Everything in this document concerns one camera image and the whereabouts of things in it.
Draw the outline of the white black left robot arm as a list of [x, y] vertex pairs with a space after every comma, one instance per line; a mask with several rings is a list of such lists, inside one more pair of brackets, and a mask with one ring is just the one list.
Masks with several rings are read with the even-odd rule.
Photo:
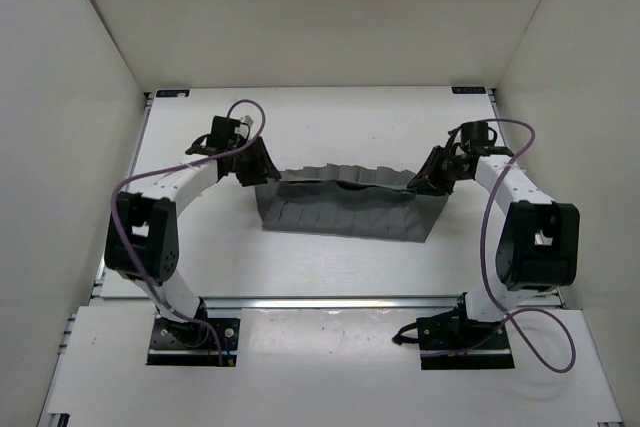
[[251, 133], [252, 126], [248, 115], [214, 117], [210, 132], [192, 143], [181, 163], [133, 176], [130, 183], [155, 180], [134, 192], [118, 187], [112, 198], [106, 267], [144, 290], [188, 345], [206, 339], [209, 320], [204, 301], [178, 272], [178, 218], [227, 176], [234, 176], [243, 187], [280, 178], [261, 134]]

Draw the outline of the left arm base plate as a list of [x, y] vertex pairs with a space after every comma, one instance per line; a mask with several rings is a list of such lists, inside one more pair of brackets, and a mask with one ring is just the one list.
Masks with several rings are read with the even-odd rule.
[[154, 319], [146, 363], [151, 366], [233, 368], [237, 365], [241, 319], [209, 317], [204, 327], [184, 327], [157, 315]]

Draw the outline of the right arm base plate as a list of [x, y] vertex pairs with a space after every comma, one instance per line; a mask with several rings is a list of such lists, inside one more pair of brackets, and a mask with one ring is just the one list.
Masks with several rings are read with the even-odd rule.
[[417, 345], [424, 371], [509, 370], [515, 367], [506, 328], [500, 322], [469, 320], [459, 307], [418, 317], [392, 337]]

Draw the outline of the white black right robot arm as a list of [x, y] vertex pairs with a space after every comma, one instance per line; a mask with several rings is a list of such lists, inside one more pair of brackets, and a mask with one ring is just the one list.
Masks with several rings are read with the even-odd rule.
[[481, 261], [482, 284], [462, 296], [464, 313], [448, 323], [449, 338], [471, 347], [484, 335], [483, 323], [496, 323], [524, 300], [573, 283], [577, 273], [580, 213], [544, 193], [518, 164], [519, 154], [497, 143], [490, 121], [466, 122], [432, 149], [408, 189], [427, 195], [453, 192], [473, 180], [489, 194], [481, 227], [493, 207], [504, 215], [495, 259]]

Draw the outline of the grey pleated skirt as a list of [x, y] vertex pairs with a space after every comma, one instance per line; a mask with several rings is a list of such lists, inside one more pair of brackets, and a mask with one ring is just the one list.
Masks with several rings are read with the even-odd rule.
[[281, 172], [254, 188], [267, 231], [423, 243], [448, 196], [407, 188], [410, 170], [326, 164]]

